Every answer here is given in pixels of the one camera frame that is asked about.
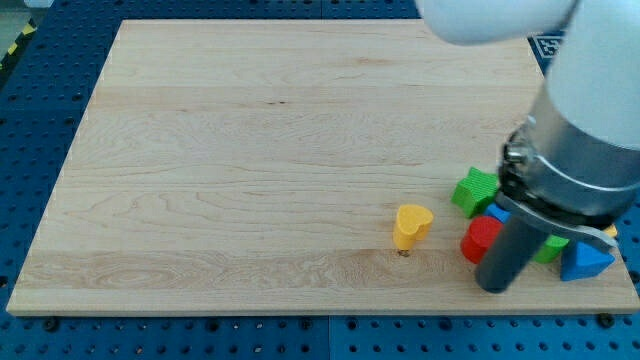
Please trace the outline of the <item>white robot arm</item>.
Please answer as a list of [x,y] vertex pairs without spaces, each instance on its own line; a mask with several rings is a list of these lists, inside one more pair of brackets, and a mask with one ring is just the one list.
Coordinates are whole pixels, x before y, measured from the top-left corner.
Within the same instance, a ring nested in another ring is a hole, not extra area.
[[606,229],[639,190],[639,5],[635,1],[442,1],[417,9],[455,45],[561,29],[565,36],[523,124],[504,144],[496,248],[551,234],[609,249]]

